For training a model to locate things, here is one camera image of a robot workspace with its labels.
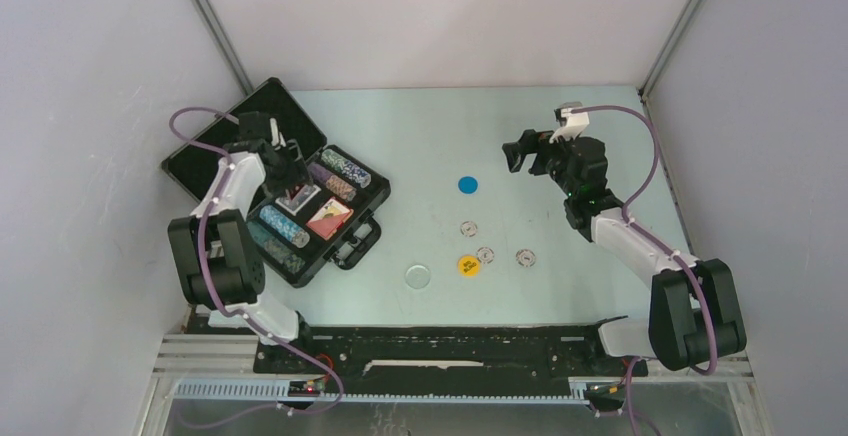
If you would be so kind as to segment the all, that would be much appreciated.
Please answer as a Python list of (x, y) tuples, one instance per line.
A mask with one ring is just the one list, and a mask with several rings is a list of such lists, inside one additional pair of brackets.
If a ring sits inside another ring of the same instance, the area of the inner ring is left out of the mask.
[(314, 185), (303, 185), (299, 190), (282, 199), (280, 205), (292, 214), (296, 214), (320, 191)]

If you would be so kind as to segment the red playing card deck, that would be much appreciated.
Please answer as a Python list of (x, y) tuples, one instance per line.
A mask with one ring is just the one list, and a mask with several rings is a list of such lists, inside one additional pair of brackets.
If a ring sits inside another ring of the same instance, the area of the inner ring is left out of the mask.
[(354, 211), (337, 198), (329, 198), (308, 220), (307, 228), (325, 241), (353, 216)]

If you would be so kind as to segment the clear round dealer button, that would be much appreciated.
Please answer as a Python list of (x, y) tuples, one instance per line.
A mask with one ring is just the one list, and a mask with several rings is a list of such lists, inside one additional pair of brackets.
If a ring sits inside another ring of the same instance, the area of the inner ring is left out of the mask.
[(406, 270), (404, 280), (408, 287), (420, 290), (429, 285), (431, 281), (431, 271), (425, 265), (415, 264)]

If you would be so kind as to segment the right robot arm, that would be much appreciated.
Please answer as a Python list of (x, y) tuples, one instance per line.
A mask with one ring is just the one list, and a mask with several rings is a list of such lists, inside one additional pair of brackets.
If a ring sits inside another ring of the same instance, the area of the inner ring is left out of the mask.
[(656, 359), (669, 370), (707, 371), (720, 357), (743, 351), (747, 334), (730, 267), (671, 248), (633, 217), (608, 187), (603, 142), (570, 140), (553, 132), (524, 131), (503, 144), (507, 168), (516, 173), (526, 157), (528, 172), (548, 176), (563, 191), (566, 219), (588, 242), (604, 248), (649, 289), (645, 320), (612, 319), (581, 348), (585, 367), (606, 374), (622, 356)]

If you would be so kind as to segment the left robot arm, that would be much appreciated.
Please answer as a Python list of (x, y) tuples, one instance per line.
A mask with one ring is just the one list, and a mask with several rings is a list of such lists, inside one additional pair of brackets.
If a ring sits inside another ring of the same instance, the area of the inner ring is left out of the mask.
[(214, 111), (234, 122), (238, 138), (215, 146), (172, 133), (188, 145), (218, 157), (217, 172), (195, 209), (172, 220), (168, 239), (185, 299), (226, 317), (244, 321), (256, 334), (279, 345), (278, 360), (292, 372), (304, 372), (316, 359), (315, 344), (300, 335), (302, 316), (264, 293), (264, 261), (247, 226), (257, 193), (275, 199), (309, 179), (298, 143), (284, 138), (275, 116)]

